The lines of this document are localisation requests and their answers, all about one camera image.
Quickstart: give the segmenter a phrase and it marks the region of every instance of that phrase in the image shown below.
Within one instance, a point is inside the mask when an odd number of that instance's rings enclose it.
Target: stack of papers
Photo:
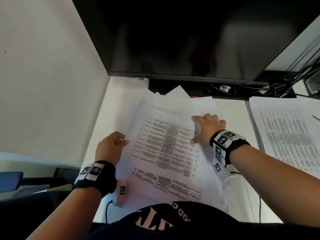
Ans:
[[[319,122],[308,110],[308,100],[250,98],[265,153],[320,178]]]
[[[133,104],[126,132],[130,143],[116,170],[116,177],[127,181],[129,194],[139,192],[157,203],[201,202],[228,212],[226,175],[212,166],[219,164],[212,148],[190,144],[201,129],[193,115],[223,119],[212,98],[190,98],[179,86],[165,96],[146,90]]]

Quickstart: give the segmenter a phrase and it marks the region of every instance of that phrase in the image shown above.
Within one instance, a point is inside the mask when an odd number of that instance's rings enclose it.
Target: black device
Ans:
[[[320,0],[73,2],[110,76],[212,83],[277,82],[264,69],[320,14]]]

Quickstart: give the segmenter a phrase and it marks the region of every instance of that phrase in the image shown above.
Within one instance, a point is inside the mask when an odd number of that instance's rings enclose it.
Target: wrist strap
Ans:
[[[94,187],[105,197],[116,189],[115,172],[116,167],[108,161],[89,163],[80,172],[73,189]]]
[[[231,164],[230,153],[242,145],[250,144],[244,137],[229,130],[218,131],[210,139],[214,157],[225,167]]]

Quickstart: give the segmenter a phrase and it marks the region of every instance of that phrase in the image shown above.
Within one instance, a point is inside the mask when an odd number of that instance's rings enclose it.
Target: pen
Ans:
[[[319,122],[320,122],[320,119],[319,119],[319,118],[315,117],[314,115],[313,115],[313,117],[314,117],[317,121],[319,121]]]

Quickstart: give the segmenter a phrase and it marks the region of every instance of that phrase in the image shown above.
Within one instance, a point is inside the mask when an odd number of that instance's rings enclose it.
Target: left hand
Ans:
[[[115,131],[99,142],[95,161],[107,161],[116,166],[120,160],[122,149],[129,144],[125,135]]]

